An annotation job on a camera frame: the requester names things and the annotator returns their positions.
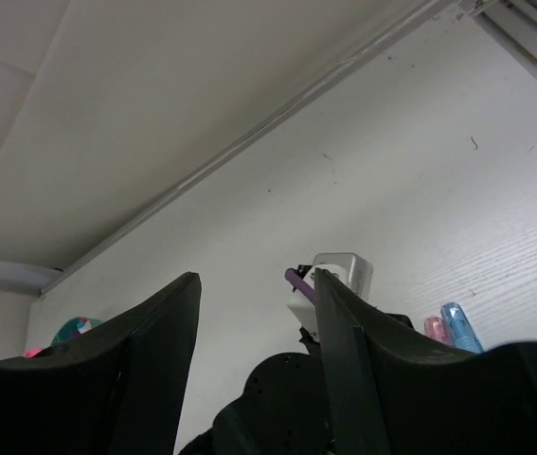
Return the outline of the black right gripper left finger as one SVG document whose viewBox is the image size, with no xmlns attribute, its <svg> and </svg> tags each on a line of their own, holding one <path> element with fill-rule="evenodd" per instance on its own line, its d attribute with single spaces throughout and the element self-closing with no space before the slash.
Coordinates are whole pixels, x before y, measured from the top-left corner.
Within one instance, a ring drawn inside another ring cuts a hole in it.
<svg viewBox="0 0 537 455">
<path fill-rule="evenodd" d="M 195 348 L 201 280 L 31 358 L 0 360 L 0 454 L 170 454 Z"/>
</svg>

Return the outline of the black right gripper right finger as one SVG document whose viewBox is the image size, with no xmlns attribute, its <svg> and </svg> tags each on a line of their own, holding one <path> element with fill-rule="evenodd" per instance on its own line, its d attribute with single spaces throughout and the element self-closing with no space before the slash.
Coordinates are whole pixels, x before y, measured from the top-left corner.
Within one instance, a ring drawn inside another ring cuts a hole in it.
<svg viewBox="0 0 537 455">
<path fill-rule="evenodd" d="M 337 291 L 320 335 L 339 454 L 537 454 L 537 341 L 473 354 Z"/>
</svg>

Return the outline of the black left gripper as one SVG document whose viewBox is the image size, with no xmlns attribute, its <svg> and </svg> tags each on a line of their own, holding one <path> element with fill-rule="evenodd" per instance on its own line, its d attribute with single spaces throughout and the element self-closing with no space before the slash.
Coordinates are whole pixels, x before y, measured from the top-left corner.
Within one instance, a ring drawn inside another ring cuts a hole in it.
<svg viewBox="0 0 537 455">
<path fill-rule="evenodd" d="M 318 316 L 297 312 L 308 353 L 282 353 L 250 373 L 242 395 L 183 454 L 328 454 L 337 451 Z"/>
</svg>

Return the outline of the pink translucent correction tape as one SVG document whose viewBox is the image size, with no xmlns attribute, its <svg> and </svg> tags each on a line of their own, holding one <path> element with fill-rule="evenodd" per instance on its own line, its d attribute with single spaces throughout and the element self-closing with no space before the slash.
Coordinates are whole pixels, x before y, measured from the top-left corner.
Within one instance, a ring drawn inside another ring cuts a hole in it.
<svg viewBox="0 0 537 455">
<path fill-rule="evenodd" d="M 441 344 L 451 346 L 452 340 L 441 317 L 429 317 L 423 324 L 424 334 Z"/>
</svg>

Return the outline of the blue translucent correction tape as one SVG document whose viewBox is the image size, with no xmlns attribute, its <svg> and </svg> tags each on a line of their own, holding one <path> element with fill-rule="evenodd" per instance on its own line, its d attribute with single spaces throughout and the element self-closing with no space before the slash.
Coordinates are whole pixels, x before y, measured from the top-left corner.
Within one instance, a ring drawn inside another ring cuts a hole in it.
<svg viewBox="0 0 537 455">
<path fill-rule="evenodd" d="M 455 302 L 445 303 L 440 314 L 445 329 L 453 346 L 475 354 L 483 353 L 483 347 L 460 305 Z"/>
</svg>

